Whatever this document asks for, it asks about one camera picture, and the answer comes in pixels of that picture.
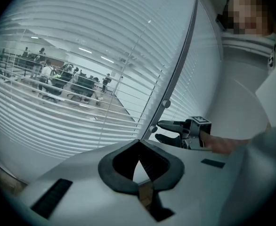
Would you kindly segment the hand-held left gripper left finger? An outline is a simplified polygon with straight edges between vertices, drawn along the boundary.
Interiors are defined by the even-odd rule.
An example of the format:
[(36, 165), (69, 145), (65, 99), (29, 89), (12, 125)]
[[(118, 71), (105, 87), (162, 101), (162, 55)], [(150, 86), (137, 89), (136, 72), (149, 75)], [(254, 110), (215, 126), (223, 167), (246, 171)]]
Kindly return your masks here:
[(138, 195), (139, 186), (133, 181), (134, 171), (139, 161), (140, 140), (124, 141), (104, 147), (109, 151), (98, 163), (98, 174), (113, 191)]

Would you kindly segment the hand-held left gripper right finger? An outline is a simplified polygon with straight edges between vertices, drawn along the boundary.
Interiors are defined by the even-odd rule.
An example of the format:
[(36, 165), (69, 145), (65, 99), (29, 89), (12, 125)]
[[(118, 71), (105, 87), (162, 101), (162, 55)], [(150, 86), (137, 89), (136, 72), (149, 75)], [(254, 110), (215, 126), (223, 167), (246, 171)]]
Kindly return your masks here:
[(160, 193), (173, 189), (184, 174), (184, 163), (147, 141), (138, 143), (138, 222), (163, 222), (175, 211)]

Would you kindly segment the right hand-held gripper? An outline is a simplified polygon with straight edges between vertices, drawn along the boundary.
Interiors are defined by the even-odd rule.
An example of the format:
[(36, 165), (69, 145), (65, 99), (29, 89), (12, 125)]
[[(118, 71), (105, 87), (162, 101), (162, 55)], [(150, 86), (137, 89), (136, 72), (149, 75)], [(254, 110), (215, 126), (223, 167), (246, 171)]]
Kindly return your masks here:
[(161, 120), (157, 122), (157, 126), (171, 132), (181, 132), (180, 136), (175, 138), (155, 134), (155, 138), (160, 143), (189, 150), (208, 150), (201, 139), (200, 132), (210, 134), (211, 122), (201, 116), (192, 116), (186, 121)]

